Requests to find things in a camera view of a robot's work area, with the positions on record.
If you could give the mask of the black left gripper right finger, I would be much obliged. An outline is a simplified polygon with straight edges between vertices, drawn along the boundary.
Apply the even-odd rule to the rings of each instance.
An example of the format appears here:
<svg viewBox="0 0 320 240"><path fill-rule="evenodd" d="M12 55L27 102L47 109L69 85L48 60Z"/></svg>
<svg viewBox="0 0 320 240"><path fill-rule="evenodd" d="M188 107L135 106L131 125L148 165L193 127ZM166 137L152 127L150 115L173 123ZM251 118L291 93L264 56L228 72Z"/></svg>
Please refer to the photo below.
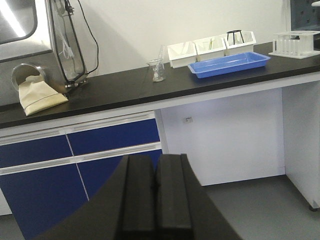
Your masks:
<svg viewBox="0 0 320 240"><path fill-rule="evenodd" d="M186 154L163 154L156 168L160 240L239 240L197 179Z"/></svg>

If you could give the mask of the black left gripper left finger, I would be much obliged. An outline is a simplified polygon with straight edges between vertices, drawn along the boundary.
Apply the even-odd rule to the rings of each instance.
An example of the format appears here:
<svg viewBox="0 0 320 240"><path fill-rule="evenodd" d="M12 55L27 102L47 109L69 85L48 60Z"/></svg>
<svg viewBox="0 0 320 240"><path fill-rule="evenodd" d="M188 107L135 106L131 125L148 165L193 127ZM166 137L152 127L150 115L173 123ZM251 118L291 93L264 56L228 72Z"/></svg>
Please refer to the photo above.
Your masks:
<svg viewBox="0 0 320 240"><path fill-rule="evenodd" d="M155 230L154 168L125 155L97 193L38 240L149 240Z"/></svg>

